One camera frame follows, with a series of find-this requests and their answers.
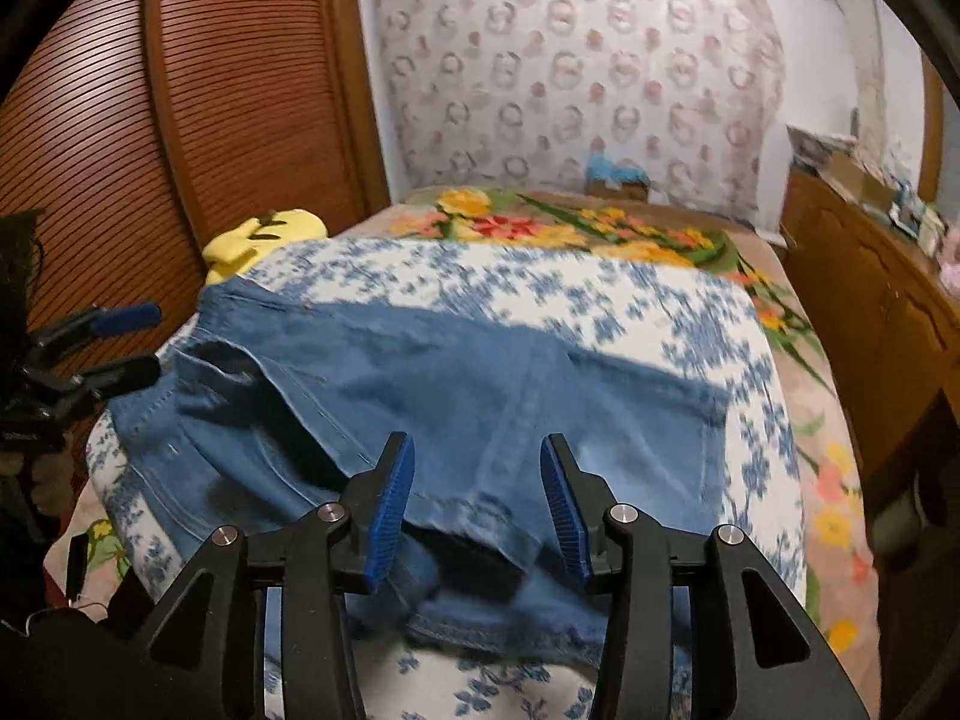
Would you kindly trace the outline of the stack of papers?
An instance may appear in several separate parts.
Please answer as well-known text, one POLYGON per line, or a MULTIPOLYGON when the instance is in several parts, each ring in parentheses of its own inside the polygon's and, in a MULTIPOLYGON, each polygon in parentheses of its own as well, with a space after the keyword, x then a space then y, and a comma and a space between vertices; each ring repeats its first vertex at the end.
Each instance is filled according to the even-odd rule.
POLYGON ((857 138, 851 135, 825 135, 793 124, 786 125, 786 130, 794 153, 793 163, 811 171, 825 169, 835 153, 850 156, 857 145, 857 138))

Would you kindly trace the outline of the cardboard box with blue bag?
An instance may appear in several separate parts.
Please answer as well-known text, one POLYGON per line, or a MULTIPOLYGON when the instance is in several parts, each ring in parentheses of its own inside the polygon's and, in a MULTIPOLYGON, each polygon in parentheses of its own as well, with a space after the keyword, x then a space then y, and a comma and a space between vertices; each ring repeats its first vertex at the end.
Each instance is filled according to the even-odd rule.
POLYGON ((646 203, 651 179, 630 160, 614 163, 599 151, 589 154, 586 166, 586 193, 601 199, 646 203))

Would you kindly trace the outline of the circle pattern sheer curtain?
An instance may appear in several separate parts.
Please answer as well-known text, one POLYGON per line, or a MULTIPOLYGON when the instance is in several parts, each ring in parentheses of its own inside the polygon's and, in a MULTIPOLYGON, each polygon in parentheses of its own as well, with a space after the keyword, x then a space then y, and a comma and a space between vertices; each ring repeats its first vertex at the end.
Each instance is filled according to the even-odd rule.
POLYGON ((766 0, 373 0, 405 176, 578 192, 642 172, 672 205, 765 226, 784 85, 766 0))

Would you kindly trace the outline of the colourful flower pattern blanket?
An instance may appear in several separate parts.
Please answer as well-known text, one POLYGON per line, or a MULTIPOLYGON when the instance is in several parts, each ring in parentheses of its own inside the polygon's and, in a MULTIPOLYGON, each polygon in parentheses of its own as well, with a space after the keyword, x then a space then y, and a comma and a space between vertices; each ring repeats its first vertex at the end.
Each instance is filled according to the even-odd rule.
MULTIPOLYGON (((771 247, 679 210, 613 210, 569 197, 566 220, 534 211, 464 218, 509 193, 458 188, 409 195, 328 241, 288 244, 243 277, 290 298, 385 302, 522 323, 586 348, 724 387, 722 515, 732 515, 798 595, 878 715, 877 574, 867 546, 861 479, 832 369, 771 247)), ((99 493, 119 505, 133 567, 156 589, 181 567, 143 499, 114 496, 125 457, 109 416, 88 439, 93 472, 67 533, 44 567, 67 586, 70 538, 80 551, 80 608, 93 619, 130 561, 99 493)), ((586 718, 584 670, 509 663, 402 639, 361 642, 364 697, 374 718, 586 718)))

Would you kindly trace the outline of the beige tied side curtain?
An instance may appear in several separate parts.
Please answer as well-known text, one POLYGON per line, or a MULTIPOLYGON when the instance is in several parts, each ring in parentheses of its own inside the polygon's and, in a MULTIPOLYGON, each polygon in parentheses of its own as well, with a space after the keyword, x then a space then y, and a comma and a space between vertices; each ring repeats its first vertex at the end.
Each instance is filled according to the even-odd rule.
POLYGON ((857 89, 857 156, 878 166, 887 149, 882 34, 875 0, 836 0, 843 13, 857 89))

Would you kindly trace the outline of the brown louvered wardrobe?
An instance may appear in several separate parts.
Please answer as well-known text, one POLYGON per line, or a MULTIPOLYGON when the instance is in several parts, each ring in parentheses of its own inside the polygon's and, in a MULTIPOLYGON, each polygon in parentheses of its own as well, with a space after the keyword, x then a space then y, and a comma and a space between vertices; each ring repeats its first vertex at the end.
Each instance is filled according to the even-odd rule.
POLYGON ((359 0, 2 0, 2 206, 44 250, 34 323, 151 301, 194 310, 215 236, 302 208, 347 231, 389 201, 359 0))

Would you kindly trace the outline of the yellow Pikachu plush toy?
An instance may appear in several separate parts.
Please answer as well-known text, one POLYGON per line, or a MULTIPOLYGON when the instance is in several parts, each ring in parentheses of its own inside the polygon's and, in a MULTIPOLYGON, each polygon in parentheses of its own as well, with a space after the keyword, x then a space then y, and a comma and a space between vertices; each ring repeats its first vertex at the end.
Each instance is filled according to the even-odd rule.
POLYGON ((205 284, 223 283, 249 270, 274 250, 291 242, 327 238, 327 226, 306 210, 267 211, 222 232, 202 250, 208 266, 205 284))

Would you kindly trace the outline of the blue denim jeans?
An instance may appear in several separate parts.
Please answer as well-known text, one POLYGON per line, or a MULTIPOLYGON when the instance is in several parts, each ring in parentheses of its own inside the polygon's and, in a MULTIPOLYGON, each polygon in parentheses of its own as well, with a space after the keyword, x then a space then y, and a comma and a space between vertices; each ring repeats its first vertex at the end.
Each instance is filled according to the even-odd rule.
POLYGON ((604 600, 563 566, 540 445, 667 527, 721 511, 726 394, 529 327, 386 304, 309 305, 244 280, 208 288, 155 387, 112 402, 127 463, 103 504, 190 556, 225 523, 286 527, 366 472, 392 433, 415 475, 391 572, 348 603, 365 631, 596 663, 604 600))

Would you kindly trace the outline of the blue floral white bedsheet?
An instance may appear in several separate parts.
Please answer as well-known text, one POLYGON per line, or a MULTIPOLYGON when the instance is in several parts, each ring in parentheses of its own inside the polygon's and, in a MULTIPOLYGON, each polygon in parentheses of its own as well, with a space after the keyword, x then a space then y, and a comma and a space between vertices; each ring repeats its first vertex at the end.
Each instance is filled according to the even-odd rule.
MULTIPOLYGON (((446 310, 547 330, 583 348, 719 385, 731 395, 721 511, 793 590, 807 592, 804 509, 788 400, 745 289, 706 271, 576 254, 386 238, 290 244, 247 281, 306 304, 446 310)), ((376 718, 586 717, 581 668, 386 637, 359 649, 376 718)))

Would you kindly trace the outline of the long wooden sideboard cabinet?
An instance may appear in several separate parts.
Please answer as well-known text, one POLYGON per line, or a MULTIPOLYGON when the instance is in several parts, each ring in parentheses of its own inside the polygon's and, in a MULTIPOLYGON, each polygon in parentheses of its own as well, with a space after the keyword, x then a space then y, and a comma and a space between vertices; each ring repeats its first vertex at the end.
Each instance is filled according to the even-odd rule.
POLYGON ((921 255, 812 172, 789 172, 781 231, 875 518, 958 458, 958 301, 921 255))

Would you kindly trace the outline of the cardboard box on sideboard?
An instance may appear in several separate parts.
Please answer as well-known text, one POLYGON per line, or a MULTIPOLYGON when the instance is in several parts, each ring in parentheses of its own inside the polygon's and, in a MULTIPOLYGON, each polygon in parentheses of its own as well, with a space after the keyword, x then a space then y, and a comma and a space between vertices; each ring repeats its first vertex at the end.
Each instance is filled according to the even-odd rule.
POLYGON ((895 188, 851 154, 835 151, 828 160, 825 176, 843 188, 844 192, 860 205, 875 208, 882 213, 887 213, 892 208, 896 197, 895 188))

